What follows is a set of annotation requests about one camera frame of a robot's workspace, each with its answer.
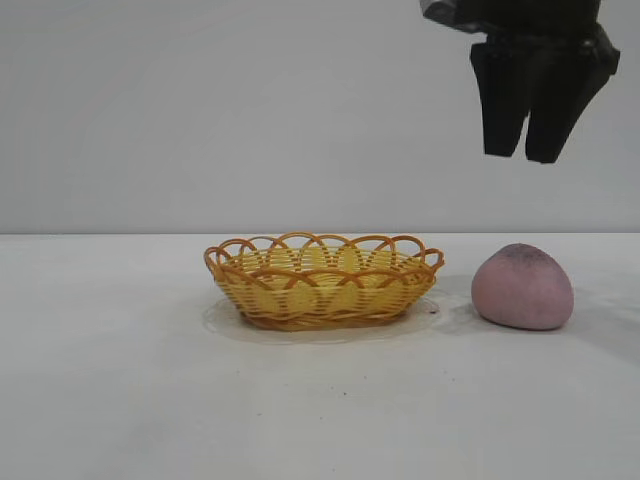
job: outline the black robotic claw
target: black robotic claw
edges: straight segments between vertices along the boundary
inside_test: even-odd
[[[421,0],[425,18],[467,33],[488,155],[510,157],[529,116],[527,158],[555,163],[620,52],[597,23],[600,0]]]

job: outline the white tabletop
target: white tabletop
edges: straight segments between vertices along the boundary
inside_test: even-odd
[[[245,327],[202,261],[234,235],[0,237],[2,480],[640,478],[640,235],[420,235],[405,322]],[[552,333],[479,319],[498,248],[576,289]]]

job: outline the white wall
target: white wall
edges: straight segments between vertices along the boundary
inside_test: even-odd
[[[638,18],[541,166],[418,0],[1,0],[0,232],[640,231]]]

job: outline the woven basket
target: woven basket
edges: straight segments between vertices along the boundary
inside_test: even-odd
[[[399,252],[400,242],[418,253]],[[247,320],[290,332],[391,323],[435,284],[444,265],[440,250],[408,235],[349,240],[306,232],[228,240],[204,258]]]

